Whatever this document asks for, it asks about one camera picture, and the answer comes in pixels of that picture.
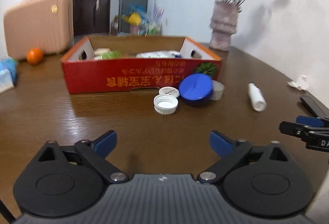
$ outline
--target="white bottle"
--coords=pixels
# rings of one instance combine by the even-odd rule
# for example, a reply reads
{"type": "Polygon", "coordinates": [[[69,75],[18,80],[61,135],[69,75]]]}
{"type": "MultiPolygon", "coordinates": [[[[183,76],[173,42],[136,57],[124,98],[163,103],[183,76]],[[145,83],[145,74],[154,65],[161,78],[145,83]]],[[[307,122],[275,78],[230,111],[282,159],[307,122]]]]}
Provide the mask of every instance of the white bottle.
{"type": "Polygon", "coordinates": [[[254,84],[249,84],[248,94],[250,97],[251,105],[255,111],[262,112],[266,109],[266,101],[257,86],[255,86],[254,84]]]}

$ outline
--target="orange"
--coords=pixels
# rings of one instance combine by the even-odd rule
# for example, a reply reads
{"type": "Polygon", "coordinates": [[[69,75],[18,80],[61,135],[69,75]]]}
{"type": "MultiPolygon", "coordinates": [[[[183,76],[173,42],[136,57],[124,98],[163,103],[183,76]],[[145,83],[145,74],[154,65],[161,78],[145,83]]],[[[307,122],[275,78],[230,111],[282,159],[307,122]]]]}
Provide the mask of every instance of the orange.
{"type": "Polygon", "coordinates": [[[43,53],[39,48],[33,48],[26,54],[27,62],[31,65],[37,65],[43,60],[43,53]]]}

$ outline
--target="table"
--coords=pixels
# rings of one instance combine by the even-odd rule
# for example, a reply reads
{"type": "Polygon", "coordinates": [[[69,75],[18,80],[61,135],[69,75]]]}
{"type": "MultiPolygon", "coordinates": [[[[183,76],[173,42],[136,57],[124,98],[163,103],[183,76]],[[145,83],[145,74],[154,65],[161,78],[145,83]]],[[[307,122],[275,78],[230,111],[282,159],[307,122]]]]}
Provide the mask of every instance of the table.
{"type": "Polygon", "coordinates": [[[283,120],[310,115],[298,103],[301,92],[287,86],[286,76],[238,49],[218,54],[224,59],[218,78],[226,87],[223,98],[202,108],[180,101],[173,115],[154,111],[155,89],[69,95],[60,56],[47,57],[37,67],[21,63],[18,86],[0,95],[0,198],[19,216],[13,184],[47,140],[72,145],[111,129],[118,134],[118,144],[107,160],[129,175],[196,176],[218,160],[208,136],[211,130],[219,130],[255,145],[282,142],[316,191],[328,170],[328,154],[307,150],[302,141],[282,135],[278,129],[283,120]],[[249,83],[255,83],[267,101],[268,107],[261,113],[251,107],[249,83]]]}

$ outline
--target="yellow watering can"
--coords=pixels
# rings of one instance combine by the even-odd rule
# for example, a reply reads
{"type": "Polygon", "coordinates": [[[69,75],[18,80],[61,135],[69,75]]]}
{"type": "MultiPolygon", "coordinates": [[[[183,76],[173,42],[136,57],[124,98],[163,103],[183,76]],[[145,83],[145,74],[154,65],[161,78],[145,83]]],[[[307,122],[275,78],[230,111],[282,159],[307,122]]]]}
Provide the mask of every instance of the yellow watering can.
{"type": "Polygon", "coordinates": [[[130,15],[130,17],[127,17],[127,16],[121,16],[121,18],[129,23],[130,25],[134,25],[134,26],[139,26],[142,19],[141,17],[139,16],[139,14],[137,12],[134,12],[133,14],[130,15]]]}

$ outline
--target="metal screw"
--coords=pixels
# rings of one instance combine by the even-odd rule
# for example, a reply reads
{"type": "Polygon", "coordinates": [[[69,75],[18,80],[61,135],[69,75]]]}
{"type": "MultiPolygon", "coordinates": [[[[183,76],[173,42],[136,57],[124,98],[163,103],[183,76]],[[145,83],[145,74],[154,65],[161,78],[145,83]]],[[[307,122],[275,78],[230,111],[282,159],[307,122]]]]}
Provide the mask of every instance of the metal screw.
{"type": "Polygon", "coordinates": [[[206,181],[214,180],[216,178],[216,174],[213,172],[203,172],[200,174],[200,178],[206,181]]]}
{"type": "Polygon", "coordinates": [[[126,175],[122,172],[116,172],[116,173],[113,173],[110,178],[113,180],[113,181],[123,181],[126,179],[126,175]]]}

